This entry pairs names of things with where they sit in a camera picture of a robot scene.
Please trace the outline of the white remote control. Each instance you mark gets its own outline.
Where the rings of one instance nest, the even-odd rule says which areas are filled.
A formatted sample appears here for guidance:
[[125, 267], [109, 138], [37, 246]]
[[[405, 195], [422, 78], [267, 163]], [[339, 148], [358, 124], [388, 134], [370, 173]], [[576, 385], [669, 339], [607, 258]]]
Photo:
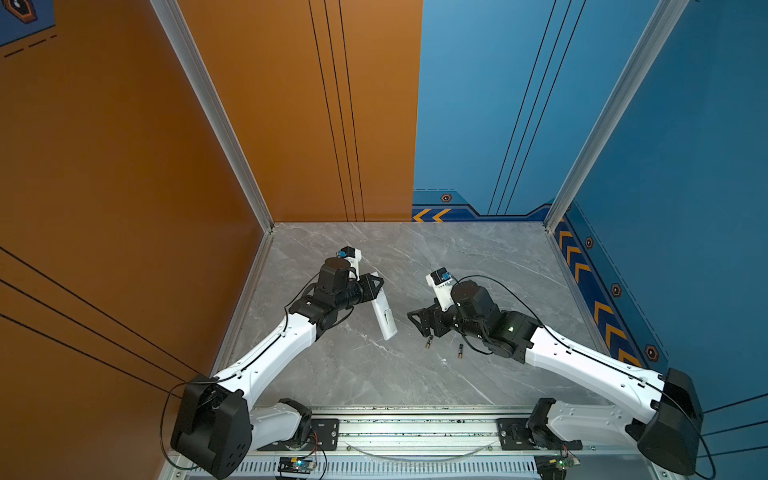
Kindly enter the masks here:
[[397, 326], [386, 293], [381, 289], [371, 301], [384, 341], [397, 334]]

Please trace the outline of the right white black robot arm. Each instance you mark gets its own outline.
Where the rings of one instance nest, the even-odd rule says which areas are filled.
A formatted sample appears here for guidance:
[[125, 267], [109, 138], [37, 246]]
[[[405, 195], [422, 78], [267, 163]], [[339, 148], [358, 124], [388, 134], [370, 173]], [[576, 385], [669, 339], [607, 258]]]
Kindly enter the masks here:
[[542, 399], [528, 428], [535, 443], [567, 449], [586, 439], [635, 445], [652, 463], [694, 476], [700, 454], [711, 454], [702, 435], [704, 413], [693, 379], [670, 368], [661, 374], [624, 363], [557, 333], [532, 309], [503, 310], [474, 275], [428, 275], [435, 299], [407, 317], [424, 337], [449, 332], [478, 339], [482, 354], [512, 359], [564, 377], [610, 401], [618, 414], [580, 415], [554, 399]]

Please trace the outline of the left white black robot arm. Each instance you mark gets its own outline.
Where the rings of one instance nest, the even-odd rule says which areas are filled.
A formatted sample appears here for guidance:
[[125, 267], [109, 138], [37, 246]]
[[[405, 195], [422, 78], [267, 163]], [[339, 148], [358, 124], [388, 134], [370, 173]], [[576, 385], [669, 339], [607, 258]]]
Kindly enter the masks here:
[[216, 375], [198, 375], [182, 384], [170, 436], [173, 450], [214, 478], [225, 479], [254, 449], [273, 443], [301, 449], [309, 443], [309, 407], [291, 399], [269, 408], [255, 403], [296, 356], [342, 323], [343, 310], [369, 303], [384, 339], [396, 334], [384, 280], [377, 272], [361, 273], [361, 259], [361, 251], [350, 246], [326, 259], [267, 338]]

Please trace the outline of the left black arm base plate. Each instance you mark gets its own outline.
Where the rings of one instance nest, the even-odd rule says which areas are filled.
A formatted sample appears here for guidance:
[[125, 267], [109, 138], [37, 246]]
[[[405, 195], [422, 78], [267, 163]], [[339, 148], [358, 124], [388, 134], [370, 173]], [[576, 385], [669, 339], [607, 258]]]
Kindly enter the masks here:
[[299, 428], [298, 433], [286, 441], [272, 442], [258, 451], [299, 451], [309, 452], [321, 448], [325, 452], [335, 451], [339, 440], [340, 420], [338, 418], [315, 418]]

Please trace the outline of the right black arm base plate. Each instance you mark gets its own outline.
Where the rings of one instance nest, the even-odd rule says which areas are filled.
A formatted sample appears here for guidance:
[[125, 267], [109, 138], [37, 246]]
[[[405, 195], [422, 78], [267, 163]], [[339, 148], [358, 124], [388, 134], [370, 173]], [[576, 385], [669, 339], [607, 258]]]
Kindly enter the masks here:
[[581, 440], [563, 441], [546, 426], [535, 426], [531, 429], [523, 418], [499, 418], [496, 420], [496, 427], [503, 451], [538, 449], [565, 452], [583, 449]]

